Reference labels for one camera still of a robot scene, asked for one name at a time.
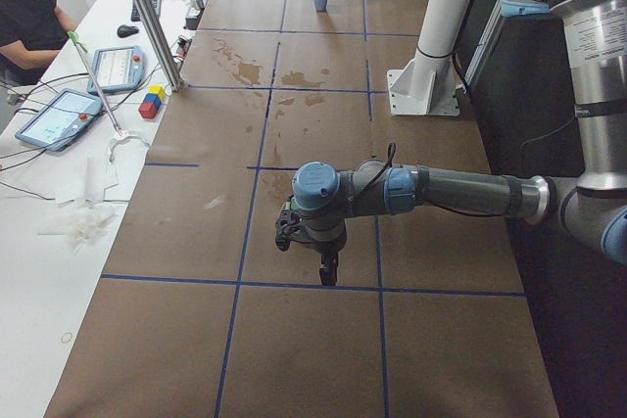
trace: tablet screen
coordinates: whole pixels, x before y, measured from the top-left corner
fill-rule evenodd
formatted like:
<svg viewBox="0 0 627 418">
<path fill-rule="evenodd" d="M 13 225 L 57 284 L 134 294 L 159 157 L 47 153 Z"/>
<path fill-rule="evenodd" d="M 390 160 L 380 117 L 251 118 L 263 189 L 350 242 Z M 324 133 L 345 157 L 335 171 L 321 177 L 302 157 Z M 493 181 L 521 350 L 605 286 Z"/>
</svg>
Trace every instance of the tablet screen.
<svg viewBox="0 0 627 418">
<path fill-rule="evenodd" d="M 44 114 L 34 120 L 22 135 L 45 145 L 52 144 L 64 137 L 64 132 L 75 125 L 78 115 L 93 103 L 93 98 L 65 93 L 59 100 L 53 102 Z"/>
<path fill-rule="evenodd" d="M 130 82 L 132 55 L 132 48 L 102 51 L 96 71 L 98 84 L 112 87 Z"/>
</svg>

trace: tablet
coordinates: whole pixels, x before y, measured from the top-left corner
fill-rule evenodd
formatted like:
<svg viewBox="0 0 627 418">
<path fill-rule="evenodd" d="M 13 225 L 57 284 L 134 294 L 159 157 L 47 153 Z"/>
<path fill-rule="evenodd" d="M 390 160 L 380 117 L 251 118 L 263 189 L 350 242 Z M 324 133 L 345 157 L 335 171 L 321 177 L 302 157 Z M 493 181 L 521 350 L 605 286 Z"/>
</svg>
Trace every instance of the tablet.
<svg viewBox="0 0 627 418">
<path fill-rule="evenodd" d="M 139 46 L 99 49 L 91 67 L 104 93 L 128 92 L 137 88 L 144 76 L 144 53 Z M 87 92 L 98 93 L 91 79 Z"/>
<path fill-rule="evenodd" d="M 16 132 L 16 138 L 48 151 L 62 151 L 85 132 L 101 109 L 98 97 L 62 90 Z"/>
</svg>

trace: blue joint cap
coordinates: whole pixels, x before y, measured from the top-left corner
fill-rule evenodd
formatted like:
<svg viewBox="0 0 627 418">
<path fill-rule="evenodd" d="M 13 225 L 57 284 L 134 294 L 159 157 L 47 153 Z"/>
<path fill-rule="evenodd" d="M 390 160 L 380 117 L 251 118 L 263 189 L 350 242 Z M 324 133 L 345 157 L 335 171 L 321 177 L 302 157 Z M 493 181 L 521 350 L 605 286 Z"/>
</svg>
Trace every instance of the blue joint cap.
<svg viewBox="0 0 627 418">
<path fill-rule="evenodd" d="M 407 168 L 390 168 L 383 186 L 385 209 L 400 214 L 415 208 L 415 184 Z"/>
<path fill-rule="evenodd" d="M 549 14 L 549 4 L 540 2 L 518 2 L 515 0 L 501 0 L 502 17 L 520 17 L 529 15 Z"/>
<path fill-rule="evenodd" d="M 627 207 L 605 228 L 601 237 L 601 250 L 608 258 L 627 265 Z"/>
<path fill-rule="evenodd" d="M 340 175 L 328 163 L 301 166 L 292 179 L 294 200 L 300 209 L 319 210 L 328 205 L 340 188 Z"/>
</svg>

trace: computer mouse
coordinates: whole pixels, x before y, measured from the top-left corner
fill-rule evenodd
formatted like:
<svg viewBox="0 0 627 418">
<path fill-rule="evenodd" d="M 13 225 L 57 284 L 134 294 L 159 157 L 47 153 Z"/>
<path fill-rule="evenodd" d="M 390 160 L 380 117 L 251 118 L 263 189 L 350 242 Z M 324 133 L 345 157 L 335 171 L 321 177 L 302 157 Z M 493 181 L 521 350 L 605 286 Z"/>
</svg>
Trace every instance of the computer mouse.
<svg viewBox="0 0 627 418">
<path fill-rule="evenodd" d="M 132 26 L 129 24 L 121 24 L 118 27 L 118 38 L 126 38 L 131 34 L 135 34 L 139 32 L 139 28 L 137 26 Z"/>
</svg>

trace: black shirt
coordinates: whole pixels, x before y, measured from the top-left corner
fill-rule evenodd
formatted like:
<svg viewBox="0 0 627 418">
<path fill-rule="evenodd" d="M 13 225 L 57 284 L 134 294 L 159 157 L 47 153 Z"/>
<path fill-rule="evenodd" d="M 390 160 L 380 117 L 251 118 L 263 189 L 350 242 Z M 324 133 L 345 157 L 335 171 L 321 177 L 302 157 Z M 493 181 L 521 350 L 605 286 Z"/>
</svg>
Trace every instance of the black shirt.
<svg viewBox="0 0 627 418">
<path fill-rule="evenodd" d="M 29 51 L 59 50 L 68 39 L 54 13 L 57 0 L 0 0 L 0 46 L 21 40 Z M 23 70 L 0 54 L 23 84 L 36 83 L 45 69 Z"/>
</svg>

